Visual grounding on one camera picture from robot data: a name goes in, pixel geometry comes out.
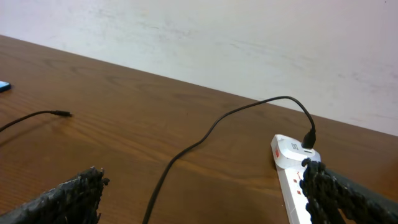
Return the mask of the blue Galaxy smartphone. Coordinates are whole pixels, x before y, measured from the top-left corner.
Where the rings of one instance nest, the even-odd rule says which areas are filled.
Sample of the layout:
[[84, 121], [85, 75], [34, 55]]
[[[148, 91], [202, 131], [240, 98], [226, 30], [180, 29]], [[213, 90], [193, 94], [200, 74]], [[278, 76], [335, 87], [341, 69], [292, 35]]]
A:
[[0, 93], [8, 91], [12, 88], [12, 85], [8, 82], [0, 81]]

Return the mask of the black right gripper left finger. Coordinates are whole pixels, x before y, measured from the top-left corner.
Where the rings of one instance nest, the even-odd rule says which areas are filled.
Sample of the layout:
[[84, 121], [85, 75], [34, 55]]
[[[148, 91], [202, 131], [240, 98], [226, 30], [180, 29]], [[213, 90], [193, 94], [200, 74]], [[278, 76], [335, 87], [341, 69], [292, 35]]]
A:
[[1, 224], [97, 224], [97, 212], [109, 179], [103, 169], [89, 169], [37, 198], [1, 215]]

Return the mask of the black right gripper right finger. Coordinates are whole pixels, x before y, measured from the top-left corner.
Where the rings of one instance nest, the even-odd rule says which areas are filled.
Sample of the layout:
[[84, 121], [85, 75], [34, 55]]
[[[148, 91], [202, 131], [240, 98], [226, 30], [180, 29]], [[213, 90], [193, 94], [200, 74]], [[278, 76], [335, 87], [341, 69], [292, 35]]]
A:
[[397, 224], [397, 203], [306, 158], [300, 187], [312, 223]]

